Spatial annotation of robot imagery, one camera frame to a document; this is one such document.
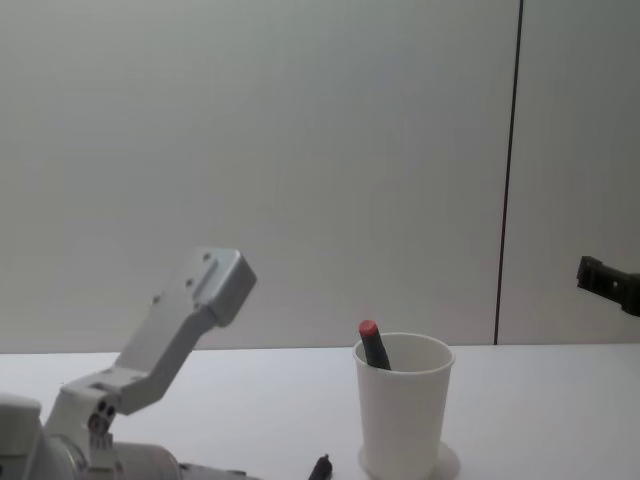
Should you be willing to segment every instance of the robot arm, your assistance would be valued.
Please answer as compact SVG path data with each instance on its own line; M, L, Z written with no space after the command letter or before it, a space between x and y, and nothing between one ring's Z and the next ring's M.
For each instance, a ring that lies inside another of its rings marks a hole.
M146 320L114 365L62 387L45 434L75 445L90 473L117 469L108 432L115 414L129 415L160 400L200 336L231 323L255 283L238 251L196 251L154 297Z

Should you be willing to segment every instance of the black marker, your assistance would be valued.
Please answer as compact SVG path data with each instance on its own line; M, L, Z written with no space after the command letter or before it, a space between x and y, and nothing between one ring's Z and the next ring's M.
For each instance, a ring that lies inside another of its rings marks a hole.
M360 338L362 338L364 355L367 357L369 366L381 368L382 370L391 370L389 357L387 357L387 351L382 344L382 338L380 338L376 322L365 320L358 327L358 331L360 332Z
M313 468L313 472L311 472L309 480L328 480L331 478L332 471L333 465L331 465L331 462L329 461L329 455L325 455L318 459L316 466Z

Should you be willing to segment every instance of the red marker cap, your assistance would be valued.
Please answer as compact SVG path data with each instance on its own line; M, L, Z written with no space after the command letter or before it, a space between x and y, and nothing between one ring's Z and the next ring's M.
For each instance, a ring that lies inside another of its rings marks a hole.
M378 325L376 325L376 322L373 320L364 320L360 323L358 331L363 337L370 337L371 335L378 333Z

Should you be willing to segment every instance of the cup rim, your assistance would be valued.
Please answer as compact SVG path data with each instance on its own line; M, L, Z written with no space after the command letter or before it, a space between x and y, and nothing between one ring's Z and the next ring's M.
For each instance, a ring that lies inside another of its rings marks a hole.
M441 365L437 368L432 368L431 370L420 370L417 372L399 372L397 370L383 370L380 368L376 368L376 370L378 370L378 372L380 373L380 375L408 375L408 376L415 376L415 375L430 375L430 374L434 374L434 373L438 373L442 370L447 370L449 368L451 368L451 366L455 363L456 361L456 355L455 353L453 353L453 351L451 350L451 347L449 347L449 345L447 345L446 343L444 343L442 340L439 340L435 337L430 337L429 335L422 335L420 333L408 333L408 332L388 332L388 333L381 333L380 334L381 337L391 337L391 336L403 336L403 337L417 337L417 338L421 338L423 340L429 340L435 343L438 343L440 345L442 345L444 348L447 349L447 352L449 352L450 358L449 360L444 364ZM366 367L366 368L374 368L369 366L369 364L367 364L367 362L365 362L364 360L362 360L360 357L358 357L358 354L356 353L356 350L358 349L358 347L362 345L362 340L359 340L358 343L356 343L352 349L351 349L351 354L353 355L353 358L356 360L356 363Z

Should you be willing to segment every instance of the white wall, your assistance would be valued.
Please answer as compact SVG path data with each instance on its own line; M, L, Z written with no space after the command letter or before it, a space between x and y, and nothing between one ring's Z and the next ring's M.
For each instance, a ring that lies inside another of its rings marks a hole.
M582 255L640 271L640 3L526 3L501 343L640 341L576 288Z
M260 285L204 345L363 317L492 341L508 0L0 4L0 351L114 350L196 245Z

